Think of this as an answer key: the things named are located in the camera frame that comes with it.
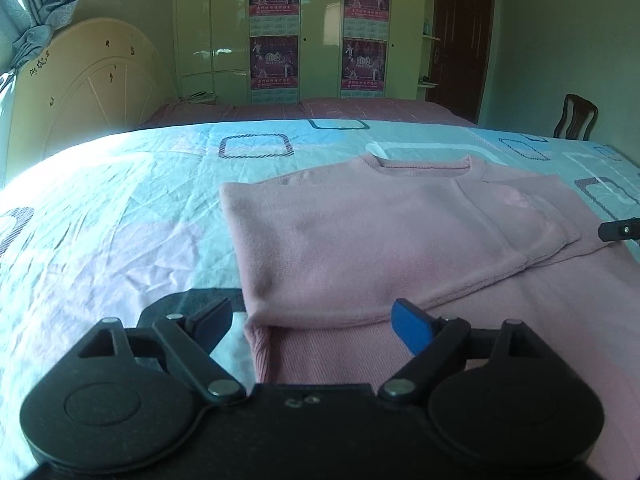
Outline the dark brown door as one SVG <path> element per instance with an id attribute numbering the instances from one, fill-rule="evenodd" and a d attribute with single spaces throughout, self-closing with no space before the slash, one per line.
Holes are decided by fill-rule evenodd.
<path id="1" fill-rule="evenodd" d="M 437 0 L 428 92 L 431 102 L 469 122 L 480 117 L 495 0 Z"/>

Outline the pink knit sweater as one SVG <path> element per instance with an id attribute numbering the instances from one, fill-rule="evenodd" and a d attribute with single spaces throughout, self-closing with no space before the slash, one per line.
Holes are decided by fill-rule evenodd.
<path id="1" fill-rule="evenodd" d="M 381 385 L 410 356 L 398 298 L 477 327 L 519 318 L 603 402 L 592 466 L 638 477 L 638 261 L 559 178 L 365 154 L 220 199 L 260 382 Z"/>

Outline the lower right pink poster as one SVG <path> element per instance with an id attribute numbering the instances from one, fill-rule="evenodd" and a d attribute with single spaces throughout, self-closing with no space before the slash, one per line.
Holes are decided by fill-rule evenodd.
<path id="1" fill-rule="evenodd" d="M 385 90 L 386 41 L 345 38 L 340 96 L 379 98 Z"/>

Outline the upper left pink poster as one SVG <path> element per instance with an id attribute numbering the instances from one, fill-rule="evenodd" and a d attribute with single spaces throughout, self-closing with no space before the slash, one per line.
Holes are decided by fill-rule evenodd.
<path id="1" fill-rule="evenodd" d="M 297 37 L 299 0 L 250 0 L 248 22 L 251 37 Z"/>

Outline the pale green wardrobe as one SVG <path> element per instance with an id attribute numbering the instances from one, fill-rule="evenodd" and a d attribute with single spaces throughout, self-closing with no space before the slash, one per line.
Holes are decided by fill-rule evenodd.
<path id="1" fill-rule="evenodd" d="M 175 0 L 176 67 L 186 98 L 250 99 L 250 0 Z M 385 90 L 418 96 L 424 0 L 390 0 Z M 299 0 L 298 100 L 341 98 L 344 0 Z"/>

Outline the upper right pink poster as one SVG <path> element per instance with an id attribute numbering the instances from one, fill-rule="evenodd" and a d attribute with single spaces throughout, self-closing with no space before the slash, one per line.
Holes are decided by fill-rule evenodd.
<path id="1" fill-rule="evenodd" d="M 388 40 L 390 0 L 344 0 L 344 37 Z"/>

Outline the pink checked bed cover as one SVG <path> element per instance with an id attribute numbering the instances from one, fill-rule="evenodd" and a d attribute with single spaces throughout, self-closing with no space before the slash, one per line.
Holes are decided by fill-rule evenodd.
<path id="1" fill-rule="evenodd" d="M 362 119 L 475 127 L 441 105 L 386 98 L 313 98 L 296 104 L 224 105 L 204 102 L 162 105 L 140 129 L 254 120 Z"/>

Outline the pink poster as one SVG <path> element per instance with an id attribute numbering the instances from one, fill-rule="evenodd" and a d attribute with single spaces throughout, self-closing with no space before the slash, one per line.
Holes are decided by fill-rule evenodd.
<path id="1" fill-rule="evenodd" d="M 298 37 L 250 38 L 250 99 L 253 104 L 298 101 Z"/>
<path id="2" fill-rule="evenodd" d="M 388 40 L 390 0 L 344 0 L 344 37 Z"/>
<path id="3" fill-rule="evenodd" d="M 386 41 L 345 38 L 340 96 L 379 98 L 385 90 Z"/>
<path id="4" fill-rule="evenodd" d="M 248 22 L 251 37 L 297 37 L 299 0 L 250 0 Z"/>

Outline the blue grey curtain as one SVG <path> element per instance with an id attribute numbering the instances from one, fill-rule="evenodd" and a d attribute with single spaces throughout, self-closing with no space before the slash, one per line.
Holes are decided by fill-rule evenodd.
<path id="1" fill-rule="evenodd" d="M 70 24 L 79 0 L 1 0 L 1 70 L 18 70 Z"/>

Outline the lower left pink poster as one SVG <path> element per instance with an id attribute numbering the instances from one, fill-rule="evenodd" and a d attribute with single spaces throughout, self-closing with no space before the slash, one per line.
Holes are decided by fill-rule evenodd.
<path id="1" fill-rule="evenodd" d="M 298 101 L 298 37 L 250 38 L 250 99 L 253 104 Z"/>

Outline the corner shelf unit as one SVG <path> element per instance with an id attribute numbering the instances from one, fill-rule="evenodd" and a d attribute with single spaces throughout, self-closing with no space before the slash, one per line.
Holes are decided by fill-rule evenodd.
<path id="1" fill-rule="evenodd" d="M 431 66 L 434 47 L 439 44 L 435 32 L 435 4 L 439 0 L 424 0 L 424 14 L 422 24 L 421 62 L 418 76 L 418 99 L 425 100 L 427 92 L 437 87 L 432 81 Z"/>

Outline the dark wooden chair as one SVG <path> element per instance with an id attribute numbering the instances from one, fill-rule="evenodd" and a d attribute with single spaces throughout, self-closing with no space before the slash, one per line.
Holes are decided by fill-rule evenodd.
<path id="1" fill-rule="evenodd" d="M 553 131 L 555 139 L 588 141 L 599 117 L 593 102 L 567 93 L 563 101 L 561 118 Z"/>

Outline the cream wooden headboard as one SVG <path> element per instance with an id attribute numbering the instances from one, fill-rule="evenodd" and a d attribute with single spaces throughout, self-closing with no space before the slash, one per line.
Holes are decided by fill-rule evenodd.
<path id="1" fill-rule="evenodd" d="M 71 146 L 137 129 L 177 92 L 137 27 L 90 18 L 63 29 L 17 76 L 6 178 Z"/>

